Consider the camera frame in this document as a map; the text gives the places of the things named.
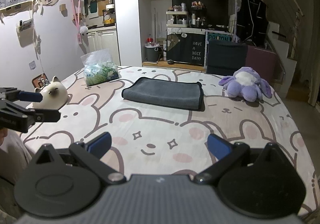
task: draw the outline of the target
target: small white plush toy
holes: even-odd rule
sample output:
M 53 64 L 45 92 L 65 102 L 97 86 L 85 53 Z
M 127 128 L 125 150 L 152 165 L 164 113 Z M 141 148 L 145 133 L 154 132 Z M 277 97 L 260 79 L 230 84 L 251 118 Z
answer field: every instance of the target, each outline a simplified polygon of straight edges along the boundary
M 86 26 L 82 26 L 80 28 L 80 34 L 84 36 L 84 34 L 88 34 L 88 28 Z
M 68 100 L 68 92 L 64 85 L 54 76 L 52 82 L 40 88 L 35 89 L 36 93 L 41 93 L 43 99 L 41 102 L 33 102 L 35 109 L 60 109 Z

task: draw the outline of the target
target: floor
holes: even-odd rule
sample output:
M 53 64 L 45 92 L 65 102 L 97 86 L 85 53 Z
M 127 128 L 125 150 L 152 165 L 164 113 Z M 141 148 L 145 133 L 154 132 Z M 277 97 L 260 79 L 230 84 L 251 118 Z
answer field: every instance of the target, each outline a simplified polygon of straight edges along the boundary
M 305 102 L 282 99 L 294 119 L 320 178 L 320 113 Z

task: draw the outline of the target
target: stuffed animal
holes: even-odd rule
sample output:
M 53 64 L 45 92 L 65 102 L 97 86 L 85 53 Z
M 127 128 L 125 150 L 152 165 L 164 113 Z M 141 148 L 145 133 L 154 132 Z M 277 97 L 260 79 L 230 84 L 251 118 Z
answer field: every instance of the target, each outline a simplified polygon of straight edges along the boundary
M 80 28 L 80 34 L 84 36 L 84 34 L 88 34 L 88 28 L 86 26 L 82 26 Z
M 36 88 L 35 92 L 41 93 L 41 102 L 33 102 L 35 109 L 60 109 L 68 100 L 68 92 L 64 85 L 54 76 L 52 82 L 44 87 Z
M 219 81 L 227 90 L 229 97 L 243 97 L 249 102 L 254 102 L 257 98 L 262 100 L 262 92 L 267 98 L 272 97 L 271 87 L 268 82 L 262 79 L 251 67 L 242 67 L 233 76 L 226 76 Z

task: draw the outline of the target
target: kitchen cabinet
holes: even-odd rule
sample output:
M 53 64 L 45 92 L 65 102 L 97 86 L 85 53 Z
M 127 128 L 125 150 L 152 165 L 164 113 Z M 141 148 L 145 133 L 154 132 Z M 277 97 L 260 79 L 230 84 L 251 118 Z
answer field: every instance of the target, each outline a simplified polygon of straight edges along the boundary
M 113 62 L 120 65 L 117 31 L 97 31 L 97 35 L 99 49 L 109 48 Z
M 101 49 L 109 49 L 112 61 L 120 65 L 118 38 L 116 29 L 98 28 L 88 33 L 89 50 L 94 52 Z
M 94 52 L 99 50 L 98 49 L 98 43 L 97 43 L 97 37 L 96 37 L 96 32 L 90 32 L 88 33 L 88 42 L 89 42 L 89 50 L 90 52 Z

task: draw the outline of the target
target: shelf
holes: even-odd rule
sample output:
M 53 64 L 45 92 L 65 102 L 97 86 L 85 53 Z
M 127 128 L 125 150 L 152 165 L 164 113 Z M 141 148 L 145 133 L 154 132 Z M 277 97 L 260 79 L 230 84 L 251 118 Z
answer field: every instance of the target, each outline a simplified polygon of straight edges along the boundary
M 205 71 L 206 71 L 206 69 L 204 69 L 204 67 L 201 66 L 201 65 L 192 65 L 192 64 L 187 64 L 187 63 L 168 64 L 167 61 L 159 61 L 157 64 L 155 64 L 155 63 L 143 62 L 142 65 L 152 66 L 152 67 L 170 67 L 170 68 L 186 69 L 186 70 L 195 70 L 195 71 L 202 71 L 202 72 L 205 72 Z
M 189 27 L 189 25 L 183 25 L 183 24 L 167 24 L 167 27 Z
M 187 11 L 167 11 L 167 15 L 188 15 Z

